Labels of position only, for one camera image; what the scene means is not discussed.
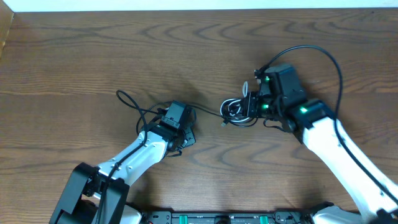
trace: wooden table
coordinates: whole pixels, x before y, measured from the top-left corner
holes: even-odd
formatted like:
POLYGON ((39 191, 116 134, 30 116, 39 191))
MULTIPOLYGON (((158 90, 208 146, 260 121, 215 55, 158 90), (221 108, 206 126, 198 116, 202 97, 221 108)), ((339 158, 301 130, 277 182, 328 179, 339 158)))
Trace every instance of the wooden table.
MULTIPOLYGON (((341 120, 398 181, 396 9, 20 13, 0 60, 0 222, 47 222, 72 169, 112 158, 136 138, 144 108, 167 100, 217 111, 257 90, 253 69, 299 44, 329 50, 345 79, 341 120)), ((292 63, 312 96, 334 107, 330 61, 298 50, 292 63)), ((355 204, 329 169, 291 134, 220 126, 198 112, 197 143, 151 167, 128 200, 141 208, 258 211, 355 204)))

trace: green led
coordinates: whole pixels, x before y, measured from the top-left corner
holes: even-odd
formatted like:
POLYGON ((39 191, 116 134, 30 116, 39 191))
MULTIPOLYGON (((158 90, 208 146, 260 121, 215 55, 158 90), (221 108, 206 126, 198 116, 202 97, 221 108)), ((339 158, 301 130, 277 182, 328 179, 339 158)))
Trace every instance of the green led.
POLYGON ((305 108, 300 108, 301 113, 306 113, 308 110, 305 108))

